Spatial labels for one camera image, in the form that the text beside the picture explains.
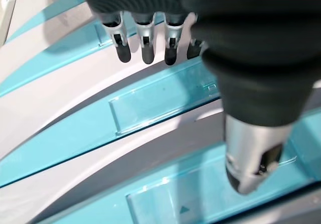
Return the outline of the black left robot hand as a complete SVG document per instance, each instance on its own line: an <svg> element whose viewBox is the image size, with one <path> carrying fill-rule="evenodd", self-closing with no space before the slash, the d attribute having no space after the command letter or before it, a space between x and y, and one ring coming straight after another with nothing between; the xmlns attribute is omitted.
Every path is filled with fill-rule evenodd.
<svg viewBox="0 0 321 224"><path fill-rule="evenodd" d="M240 194L276 168L293 124L320 79L320 0L86 0L110 14L194 13L225 112L226 172Z"/></svg>

